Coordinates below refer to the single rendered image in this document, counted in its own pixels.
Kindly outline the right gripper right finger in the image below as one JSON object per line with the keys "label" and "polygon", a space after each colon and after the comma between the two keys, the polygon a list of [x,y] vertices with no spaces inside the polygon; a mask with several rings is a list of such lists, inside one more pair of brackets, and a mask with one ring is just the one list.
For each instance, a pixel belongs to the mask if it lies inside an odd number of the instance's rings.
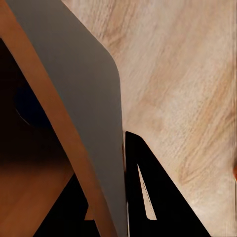
{"label": "right gripper right finger", "polygon": [[[144,139],[125,133],[129,237],[211,237]],[[157,220],[147,218],[138,167]]]}

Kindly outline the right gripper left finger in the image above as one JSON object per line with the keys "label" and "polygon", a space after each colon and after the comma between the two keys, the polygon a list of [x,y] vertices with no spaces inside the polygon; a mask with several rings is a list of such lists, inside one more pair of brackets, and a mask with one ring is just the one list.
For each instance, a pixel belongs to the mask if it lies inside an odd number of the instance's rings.
{"label": "right gripper left finger", "polygon": [[88,202],[76,174],[33,237],[100,237],[94,220],[85,220]]}

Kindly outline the trash can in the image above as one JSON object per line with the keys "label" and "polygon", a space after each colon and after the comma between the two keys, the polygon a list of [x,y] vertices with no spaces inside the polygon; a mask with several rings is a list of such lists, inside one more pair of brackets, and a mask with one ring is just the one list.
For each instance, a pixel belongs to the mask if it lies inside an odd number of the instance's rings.
{"label": "trash can", "polygon": [[[52,129],[18,114],[26,82]],[[124,171],[113,57],[61,0],[0,0],[0,237],[33,237],[74,173],[85,220],[129,237]]]}

